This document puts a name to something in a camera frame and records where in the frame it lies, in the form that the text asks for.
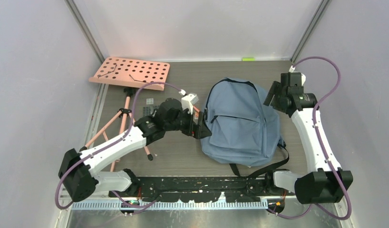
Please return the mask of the blue student backpack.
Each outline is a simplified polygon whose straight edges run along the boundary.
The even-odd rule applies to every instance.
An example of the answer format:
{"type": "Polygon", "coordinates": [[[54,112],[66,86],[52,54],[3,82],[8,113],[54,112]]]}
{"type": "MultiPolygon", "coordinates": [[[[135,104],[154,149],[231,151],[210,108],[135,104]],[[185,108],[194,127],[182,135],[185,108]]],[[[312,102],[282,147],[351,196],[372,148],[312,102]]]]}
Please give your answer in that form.
{"type": "Polygon", "coordinates": [[[229,164],[240,176],[238,165],[258,166],[249,174],[255,178],[289,161],[271,163],[276,149],[286,149],[280,117],[264,105],[265,89],[251,81],[224,78],[212,86],[204,104],[205,126],[211,136],[201,139],[202,151],[211,159],[229,164]]]}

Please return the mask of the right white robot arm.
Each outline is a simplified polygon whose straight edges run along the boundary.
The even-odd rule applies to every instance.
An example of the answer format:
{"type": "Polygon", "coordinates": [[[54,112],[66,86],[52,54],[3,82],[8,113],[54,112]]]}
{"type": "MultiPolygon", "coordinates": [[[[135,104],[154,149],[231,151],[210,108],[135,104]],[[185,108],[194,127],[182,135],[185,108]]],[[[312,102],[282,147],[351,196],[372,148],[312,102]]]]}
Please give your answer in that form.
{"type": "Polygon", "coordinates": [[[287,114],[294,123],[305,152],[306,175],[288,170],[268,172],[264,188],[271,195],[282,189],[295,194],[301,204],[338,203],[353,182],[351,171],[345,171],[335,158],[321,124],[318,100],[313,93],[304,92],[305,75],[282,73],[274,81],[264,104],[287,114]]]}

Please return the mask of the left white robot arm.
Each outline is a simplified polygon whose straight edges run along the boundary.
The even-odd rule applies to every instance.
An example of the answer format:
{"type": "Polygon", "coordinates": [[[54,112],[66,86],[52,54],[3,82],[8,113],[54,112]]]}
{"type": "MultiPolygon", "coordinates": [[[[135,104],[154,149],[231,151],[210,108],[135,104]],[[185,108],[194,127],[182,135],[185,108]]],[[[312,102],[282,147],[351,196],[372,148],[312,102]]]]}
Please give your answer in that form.
{"type": "Polygon", "coordinates": [[[60,185],[65,187],[72,202],[83,201],[100,191],[114,190],[128,197],[135,196],[139,185],[133,180],[131,171],[109,172],[103,169],[116,159],[162,139],[168,131],[180,131],[195,139],[211,136],[204,113],[198,114],[197,121],[194,117],[177,99],[166,99],[153,114],[141,117],[120,135],[91,149],[65,152],[58,172],[60,185]]]}

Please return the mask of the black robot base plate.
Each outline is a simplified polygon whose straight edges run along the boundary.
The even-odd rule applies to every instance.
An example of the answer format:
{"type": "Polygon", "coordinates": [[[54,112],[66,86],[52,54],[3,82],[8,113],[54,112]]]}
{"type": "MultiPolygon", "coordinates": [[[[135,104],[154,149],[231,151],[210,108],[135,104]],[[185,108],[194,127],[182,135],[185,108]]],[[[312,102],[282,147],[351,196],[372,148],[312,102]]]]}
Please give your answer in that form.
{"type": "Polygon", "coordinates": [[[257,202],[262,197],[281,198],[295,194],[274,187],[264,178],[240,177],[138,177],[126,190],[118,192],[123,198],[135,198],[145,202],[195,203],[257,202]]]}

